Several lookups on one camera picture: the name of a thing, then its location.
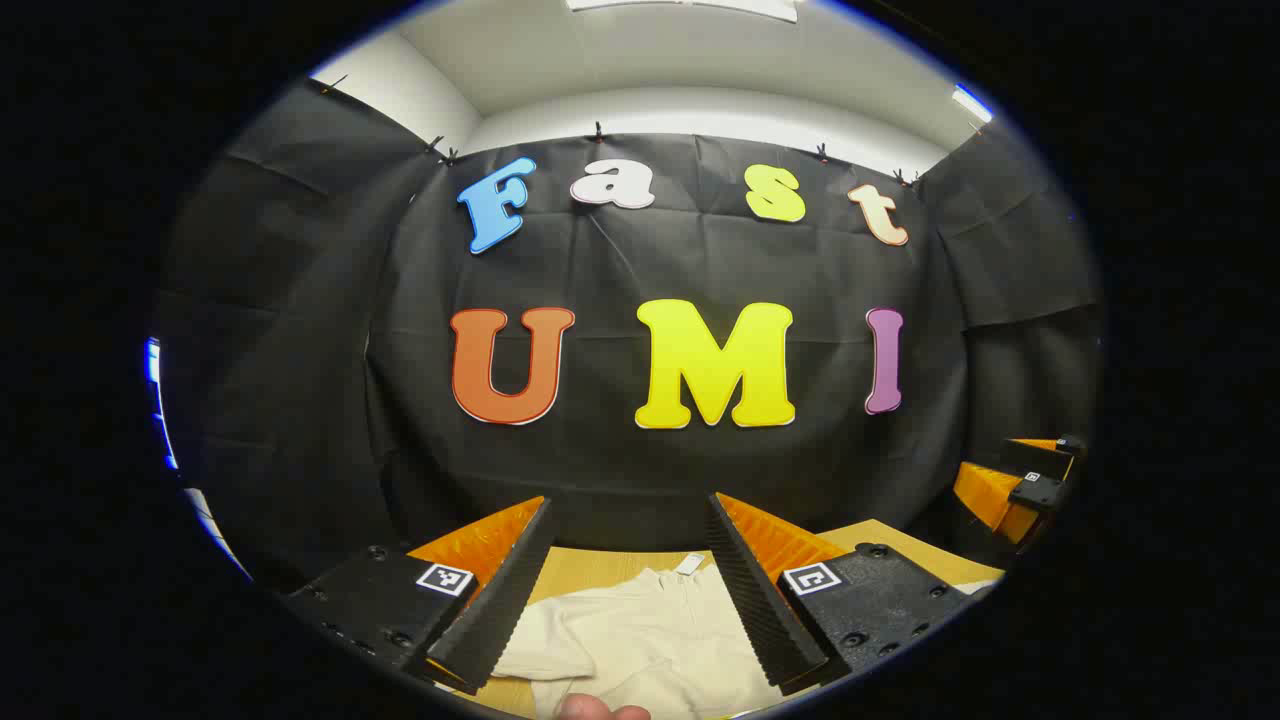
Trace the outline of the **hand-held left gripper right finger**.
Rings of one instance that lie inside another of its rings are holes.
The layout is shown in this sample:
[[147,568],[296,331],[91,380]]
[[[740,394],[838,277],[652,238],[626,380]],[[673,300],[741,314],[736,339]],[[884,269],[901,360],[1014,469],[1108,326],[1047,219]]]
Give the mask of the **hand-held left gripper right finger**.
[[767,680],[785,696],[865,676],[974,602],[893,544],[844,550],[727,495],[708,503],[710,552]]

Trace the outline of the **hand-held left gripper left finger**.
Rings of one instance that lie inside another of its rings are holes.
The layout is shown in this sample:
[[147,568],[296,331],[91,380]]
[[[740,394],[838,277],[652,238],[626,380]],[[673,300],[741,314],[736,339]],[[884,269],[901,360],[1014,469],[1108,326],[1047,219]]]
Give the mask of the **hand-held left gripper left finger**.
[[383,670],[476,694],[556,534],[552,501],[535,496],[408,552],[370,544],[284,594],[283,605]]

